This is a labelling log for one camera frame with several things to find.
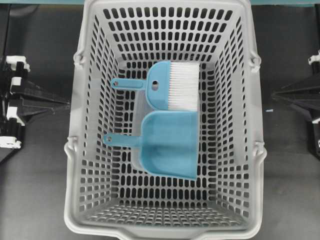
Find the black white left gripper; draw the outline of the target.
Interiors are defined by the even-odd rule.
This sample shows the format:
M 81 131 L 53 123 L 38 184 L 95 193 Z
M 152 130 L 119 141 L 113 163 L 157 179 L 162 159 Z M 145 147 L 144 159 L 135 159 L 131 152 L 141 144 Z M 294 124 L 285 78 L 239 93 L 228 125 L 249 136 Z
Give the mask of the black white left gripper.
M 56 114 L 70 109 L 70 101 L 45 90 L 29 80 L 30 65 L 22 55 L 9 55 L 0 60 L 0 147 L 17 150 L 22 147 L 22 117 Z M 18 93 L 12 88 L 19 87 Z

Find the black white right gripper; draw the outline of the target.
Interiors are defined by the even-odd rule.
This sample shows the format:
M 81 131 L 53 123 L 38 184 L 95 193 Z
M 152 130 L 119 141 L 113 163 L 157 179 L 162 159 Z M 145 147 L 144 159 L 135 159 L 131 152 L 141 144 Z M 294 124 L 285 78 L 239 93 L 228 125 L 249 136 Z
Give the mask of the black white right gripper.
M 320 72 L 320 51 L 308 59 L 314 75 Z M 272 93 L 272 98 L 301 113 L 312 122 L 314 155 L 320 159 L 320 77 L 310 76 Z

